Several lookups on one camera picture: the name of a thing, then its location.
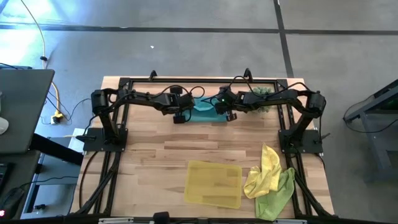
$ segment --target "wooden tabletop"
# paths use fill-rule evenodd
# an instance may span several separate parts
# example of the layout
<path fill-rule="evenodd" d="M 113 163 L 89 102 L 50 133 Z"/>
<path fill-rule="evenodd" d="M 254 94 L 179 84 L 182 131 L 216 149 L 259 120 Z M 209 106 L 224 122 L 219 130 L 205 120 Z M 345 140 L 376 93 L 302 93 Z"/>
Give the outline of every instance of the wooden tabletop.
<path fill-rule="evenodd" d="M 117 88 L 120 77 L 104 77 L 101 88 Z M 288 78 L 288 85 L 303 82 L 301 78 Z M 172 83 L 134 83 L 137 91 L 158 93 Z M 195 83 L 179 83 L 188 90 Z M 218 93 L 219 83 L 201 83 L 205 96 Z M 301 90 L 300 85 L 294 88 Z M 246 84 L 232 85 L 233 91 L 249 91 Z M 194 95 L 201 95 L 197 89 Z M 190 160 L 233 164 L 243 168 L 242 184 L 251 167 L 261 165 L 261 146 L 266 143 L 280 156 L 282 169 L 286 169 L 285 157 L 279 148 L 277 132 L 280 129 L 277 107 L 268 113 L 236 113 L 238 119 L 228 123 L 173 124 L 171 115 L 163 116 L 150 107 L 131 105 L 126 127 L 129 129 L 126 151 L 122 153 L 118 180 L 113 201 L 112 216 L 152 217 L 155 212 L 168 211 L 171 217 L 255 218 L 254 199 L 242 192 L 239 209 L 197 205 L 184 202 L 185 177 Z M 300 113 L 294 109 L 294 118 Z M 95 119 L 93 127 L 100 127 Z M 81 166 L 85 168 L 89 153 Z M 99 152 L 88 168 L 83 184 L 83 203 L 98 185 L 104 153 Z M 303 154 L 303 164 L 308 188 L 326 211 L 333 213 L 330 193 L 321 160 L 311 154 Z M 71 212 L 78 210 L 77 186 Z M 102 209 L 106 204 L 108 188 L 104 191 Z M 304 212 L 301 191 L 298 190 L 300 208 Z M 290 201 L 279 218 L 293 218 Z"/>

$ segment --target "white cable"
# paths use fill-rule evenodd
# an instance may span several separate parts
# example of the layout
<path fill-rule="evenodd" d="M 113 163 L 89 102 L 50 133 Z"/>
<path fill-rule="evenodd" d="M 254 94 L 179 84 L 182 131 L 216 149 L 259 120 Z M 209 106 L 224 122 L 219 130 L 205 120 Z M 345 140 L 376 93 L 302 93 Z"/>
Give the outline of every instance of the white cable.
<path fill-rule="evenodd" d="M 24 3 L 24 0 L 21 0 L 21 2 L 25 6 L 27 12 L 29 12 L 29 14 L 32 17 L 33 21 L 35 21 L 35 24 L 36 24 L 37 28 L 40 31 L 40 35 L 42 36 L 42 42 L 43 42 L 43 57 L 45 57 L 45 41 L 44 41 L 44 36 L 43 36 L 42 29 L 40 28 L 40 26 L 37 23 L 37 21 L 36 21 L 35 17 L 33 16 L 33 14 L 30 12 L 29 8 Z M 46 62 L 44 60 L 42 60 L 43 69 L 45 69 L 45 63 Z M 55 115 L 58 115 L 58 114 L 60 114 L 60 100 L 59 100 L 60 97 L 59 97 L 59 94 L 58 94 L 58 88 L 57 88 L 57 86 L 55 86 L 54 82 L 51 82 L 51 85 L 53 86 L 53 88 L 55 90 L 55 96 L 56 96 L 56 99 L 57 99 L 57 109 L 55 110 Z"/>
<path fill-rule="evenodd" d="M 43 36 L 43 32 L 42 29 L 40 28 L 39 24 L 37 23 L 35 17 L 33 16 L 33 14 L 30 12 L 29 8 L 26 6 L 26 4 L 24 3 L 24 0 L 21 0 L 21 2 L 23 3 L 23 5 L 25 6 L 27 12 L 29 12 L 30 16 L 32 17 L 32 19 L 35 21 L 37 28 L 40 31 L 40 35 L 42 36 L 42 42 L 43 42 L 43 57 L 45 57 L 45 42 L 44 42 L 44 36 Z"/>

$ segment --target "translucent yellow tray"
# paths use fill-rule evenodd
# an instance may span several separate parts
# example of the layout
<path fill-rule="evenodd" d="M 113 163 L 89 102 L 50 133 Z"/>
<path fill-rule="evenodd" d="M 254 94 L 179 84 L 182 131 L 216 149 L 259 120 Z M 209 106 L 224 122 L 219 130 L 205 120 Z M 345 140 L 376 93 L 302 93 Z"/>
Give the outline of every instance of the translucent yellow tray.
<path fill-rule="evenodd" d="M 242 168 L 212 162 L 189 161 L 184 199 L 189 203 L 226 208 L 241 206 Z"/>

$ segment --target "gray floor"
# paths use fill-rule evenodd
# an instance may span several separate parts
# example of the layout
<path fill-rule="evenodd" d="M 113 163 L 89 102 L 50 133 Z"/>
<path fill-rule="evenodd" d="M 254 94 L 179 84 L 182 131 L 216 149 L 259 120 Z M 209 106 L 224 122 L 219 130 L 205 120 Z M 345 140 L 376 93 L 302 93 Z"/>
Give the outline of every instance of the gray floor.
<path fill-rule="evenodd" d="M 45 24 L 136 27 L 277 28 L 272 1 L 26 0 Z M 389 30 L 398 27 L 393 0 L 280 0 L 289 29 Z M 10 0 L 0 22 L 31 22 L 23 6 Z M 211 34 L 167 32 L 46 31 L 49 68 L 63 104 L 72 110 L 99 88 L 105 75 L 241 75 L 286 77 L 278 34 Z M 40 68 L 42 44 L 32 30 L 0 30 L 0 62 Z M 349 105 L 395 80 L 397 36 L 287 35 L 295 77 L 320 90 L 328 100 L 323 116 L 326 174 L 337 215 L 396 222 L 398 184 L 365 184 L 375 171 L 366 136 L 345 128 L 341 118 Z M 47 103 L 45 122 L 53 113 Z M 44 136 L 71 134 L 91 117 L 90 103 L 79 106 L 73 124 L 38 124 Z"/>

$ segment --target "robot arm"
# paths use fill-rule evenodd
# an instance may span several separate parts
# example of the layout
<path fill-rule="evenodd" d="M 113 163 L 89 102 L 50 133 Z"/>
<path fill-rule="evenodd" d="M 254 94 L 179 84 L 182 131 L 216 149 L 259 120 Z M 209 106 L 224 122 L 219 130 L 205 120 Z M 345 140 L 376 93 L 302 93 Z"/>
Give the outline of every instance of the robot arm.
<path fill-rule="evenodd" d="M 307 97 L 305 106 L 298 99 L 299 96 Z M 262 106 L 291 105 L 302 115 L 298 122 L 292 125 L 290 129 L 280 131 L 283 135 L 280 136 L 280 139 L 283 139 L 281 143 L 283 145 L 281 145 L 281 147 L 292 146 L 298 149 L 303 146 L 303 139 L 305 141 L 313 141 L 315 144 L 319 143 L 321 140 L 321 136 L 312 134 L 313 132 L 311 133 L 308 130 L 307 133 L 311 134 L 309 134 L 310 136 L 305 136 L 306 128 L 311 123 L 312 119 L 319 118 L 323 114 L 323 110 L 326 106 L 325 97 L 322 96 L 319 91 L 284 89 L 268 95 L 258 95 L 253 92 L 245 91 L 239 91 L 235 94 L 231 91 L 230 86 L 222 86 L 216 98 L 219 101 L 215 104 L 217 113 L 226 113 L 228 121 L 236 119 L 236 114 L 232 113 L 232 110 L 247 113 L 248 111 L 257 110 Z"/>
<path fill-rule="evenodd" d="M 116 101 L 110 101 L 110 96 L 116 95 Z M 180 113 L 190 110 L 195 106 L 191 93 L 180 96 L 175 93 L 141 93 L 136 90 L 106 88 L 95 90 L 91 94 L 91 104 L 95 116 L 99 116 L 103 125 L 105 144 L 117 143 L 119 141 L 119 129 L 115 122 L 112 122 L 111 113 L 122 105 L 151 106 L 163 115 Z"/>

